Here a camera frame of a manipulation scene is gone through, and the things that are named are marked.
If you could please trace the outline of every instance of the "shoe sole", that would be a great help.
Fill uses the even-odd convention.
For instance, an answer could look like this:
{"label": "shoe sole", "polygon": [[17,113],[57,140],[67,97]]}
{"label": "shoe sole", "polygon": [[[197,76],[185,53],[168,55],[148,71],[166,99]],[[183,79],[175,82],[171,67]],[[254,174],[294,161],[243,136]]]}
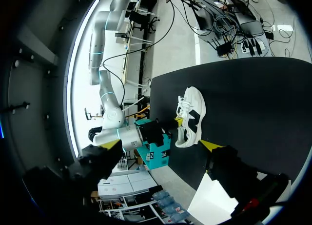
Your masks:
{"label": "shoe sole", "polygon": [[206,104],[205,104],[205,100],[201,94],[201,92],[199,92],[200,94],[200,98],[201,98],[201,114],[199,117],[199,122],[198,122],[198,127],[197,127],[197,132],[196,132],[196,137],[195,137],[195,143],[197,144],[198,141],[201,139],[201,122],[203,121],[205,115],[206,115]]}

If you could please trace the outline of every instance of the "white wall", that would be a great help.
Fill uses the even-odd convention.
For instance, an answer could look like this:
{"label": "white wall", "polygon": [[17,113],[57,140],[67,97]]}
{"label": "white wall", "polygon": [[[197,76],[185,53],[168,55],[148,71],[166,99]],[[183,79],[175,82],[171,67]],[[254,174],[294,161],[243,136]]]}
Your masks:
{"label": "white wall", "polygon": [[[98,11],[109,11],[111,1],[112,0],[101,0],[100,4],[95,8],[95,13]],[[85,28],[86,37],[82,39],[80,44],[81,50],[79,50],[77,54],[72,83],[73,126],[78,148],[85,148],[87,145],[91,144],[90,140],[88,139],[88,131],[91,128],[102,126],[101,118],[88,121],[86,120],[84,113],[84,108],[87,108],[87,111],[92,115],[95,115],[96,113],[100,114],[101,105],[99,85],[90,86],[88,79],[89,48],[92,34],[90,25]],[[124,44],[116,43],[115,31],[106,31],[105,37],[106,41],[103,60],[112,56],[124,54],[126,52]],[[120,78],[123,59],[124,56],[121,56],[111,59],[105,63],[107,68],[118,75]],[[129,66],[128,73],[131,74],[133,69],[135,70],[133,66]],[[111,80],[117,100],[121,102],[123,95],[122,85],[114,75],[111,75]],[[137,87],[126,84],[125,90],[125,99],[132,98],[135,101],[137,96]],[[136,111],[137,107],[134,106],[131,110],[129,110],[129,114],[135,113]]]}

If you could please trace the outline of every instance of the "water bottle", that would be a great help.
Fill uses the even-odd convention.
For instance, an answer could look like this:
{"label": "water bottle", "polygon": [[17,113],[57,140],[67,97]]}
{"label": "water bottle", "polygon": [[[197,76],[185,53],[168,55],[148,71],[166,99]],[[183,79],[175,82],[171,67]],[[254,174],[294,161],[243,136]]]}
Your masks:
{"label": "water bottle", "polygon": [[168,205],[173,204],[174,202],[175,202],[175,200],[173,197],[165,197],[165,198],[159,200],[157,203],[158,203],[158,206],[161,209],[163,209],[163,208],[167,207]]}
{"label": "water bottle", "polygon": [[183,208],[179,203],[176,202],[162,209],[162,211],[168,215],[177,213],[180,210],[183,210]]}
{"label": "water bottle", "polygon": [[161,190],[161,191],[153,194],[153,199],[155,201],[159,201],[160,199],[163,199],[163,198],[168,197],[168,196],[169,196],[169,193],[167,191]]}
{"label": "water bottle", "polygon": [[172,214],[170,216],[170,220],[173,222],[173,223],[178,223],[180,222],[181,220],[184,220],[184,219],[187,219],[187,217],[189,216],[189,212],[187,212],[186,210],[180,210],[179,212],[176,212],[174,214]]}

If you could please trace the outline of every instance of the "black panel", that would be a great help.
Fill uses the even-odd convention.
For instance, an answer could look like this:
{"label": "black panel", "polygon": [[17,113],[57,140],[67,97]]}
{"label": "black panel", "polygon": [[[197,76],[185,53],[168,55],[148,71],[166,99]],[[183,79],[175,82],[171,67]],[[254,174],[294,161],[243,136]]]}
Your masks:
{"label": "black panel", "polygon": [[[198,65],[152,81],[151,119],[176,116],[188,86],[206,102],[202,139],[230,144],[245,163],[263,172],[298,175],[312,144],[312,65],[290,58],[246,58]],[[197,189],[206,164],[199,146],[175,147],[169,167]]]}

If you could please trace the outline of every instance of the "chair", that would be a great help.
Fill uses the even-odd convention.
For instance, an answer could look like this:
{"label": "chair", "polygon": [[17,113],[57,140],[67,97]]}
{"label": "chair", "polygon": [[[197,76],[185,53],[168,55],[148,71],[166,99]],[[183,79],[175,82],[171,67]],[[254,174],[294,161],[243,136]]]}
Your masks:
{"label": "chair", "polygon": [[131,11],[131,14],[130,14],[130,17],[129,17],[130,20],[134,21],[135,23],[137,24],[140,24],[141,26],[140,27],[136,27],[134,26],[134,29],[140,29],[141,30],[148,30],[148,32],[151,34],[151,30],[153,32],[155,32],[156,30],[153,28],[154,26],[154,23],[156,21],[160,21],[158,19],[158,17],[153,17],[153,19],[150,21],[150,16],[148,15],[142,15],[142,14],[139,14],[135,11]]}

